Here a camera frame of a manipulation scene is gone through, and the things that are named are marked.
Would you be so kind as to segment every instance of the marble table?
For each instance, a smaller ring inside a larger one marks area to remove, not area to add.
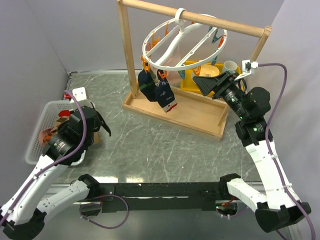
[[[221,142],[123,111],[130,91],[128,75],[73,73],[68,88],[85,87],[112,131],[100,130],[101,143],[89,148],[84,162],[69,167],[55,184],[69,184],[82,174],[101,183],[217,182],[237,173],[260,182],[257,169],[235,131],[231,112]]]

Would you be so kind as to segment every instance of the wooden base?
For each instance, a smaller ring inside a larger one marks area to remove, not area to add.
[[[149,102],[138,91],[136,98],[130,92],[122,107],[133,113],[156,119],[189,132],[201,134],[220,142],[224,133],[229,106],[220,100],[212,100],[193,92],[171,87],[178,105],[164,112],[157,102]]]

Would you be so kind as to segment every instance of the white laundry basket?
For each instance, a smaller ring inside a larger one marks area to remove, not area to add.
[[[26,151],[25,161],[28,164],[36,165],[39,157],[42,154],[43,147],[39,143],[38,136],[45,130],[53,127],[55,120],[59,117],[59,113],[63,110],[70,110],[71,105],[68,100],[50,101],[48,102],[42,111],[40,119],[35,127],[30,144]],[[86,151],[81,155],[80,160],[73,162],[71,165],[75,166],[84,160]]]

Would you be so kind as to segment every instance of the wooden frame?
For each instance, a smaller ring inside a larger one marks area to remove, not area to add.
[[[131,91],[124,100],[122,107],[128,111],[156,119],[169,125],[180,127],[190,132],[201,134],[219,142],[222,138],[226,118],[230,110],[229,106],[224,101],[212,100],[209,97],[204,97],[196,93],[186,92],[179,88],[172,87],[178,106],[172,111],[165,113],[156,102],[149,102],[139,91],[135,73],[127,7],[166,15],[172,18],[175,17],[177,11],[176,8],[140,0],[117,0],[123,49],[131,87]],[[186,10],[182,12],[180,18],[259,38],[254,51],[251,54],[252,61],[257,60],[257,57],[259,56],[272,30],[271,26],[260,28],[205,16]]]

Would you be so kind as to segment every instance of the yellow bin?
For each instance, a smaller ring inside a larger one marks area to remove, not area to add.
[[[190,65],[190,64],[194,64],[197,63],[196,61],[185,61],[185,65]],[[224,67],[223,63],[216,63],[214,66],[216,66],[220,73],[222,71],[222,68]],[[238,74],[241,74],[241,68],[238,66],[238,68],[236,69],[236,72]],[[193,71],[192,69],[187,69],[185,70],[185,79],[180,83],[180,88],[183,91],[187,91],[187,92],[193,92],[196,94],[201,94],[201,91],[199,90],[199,88],[197,87],[197,85],[194,83],[194,81],[192,80],[192,74]],[[214,92],[211,92],[208,96],[211,97],[214,94]]]

